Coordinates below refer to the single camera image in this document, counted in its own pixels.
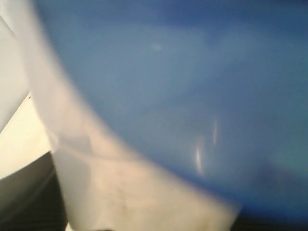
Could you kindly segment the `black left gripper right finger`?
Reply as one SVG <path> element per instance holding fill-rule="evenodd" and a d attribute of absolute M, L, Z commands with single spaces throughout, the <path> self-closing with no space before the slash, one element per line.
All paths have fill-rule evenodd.
<path fill-rule="evenodd" d="M 292 224 L 240 213 L 231 231 L 307 231 L 307 224 Z"/>

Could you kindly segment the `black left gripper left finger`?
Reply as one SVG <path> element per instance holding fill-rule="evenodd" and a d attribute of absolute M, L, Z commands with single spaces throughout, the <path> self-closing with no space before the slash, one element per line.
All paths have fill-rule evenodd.
<path fill-rule="evenodd" d="M 67 224 L 50 153 L 0 180 L 2 231 L 64 231 Z"/>

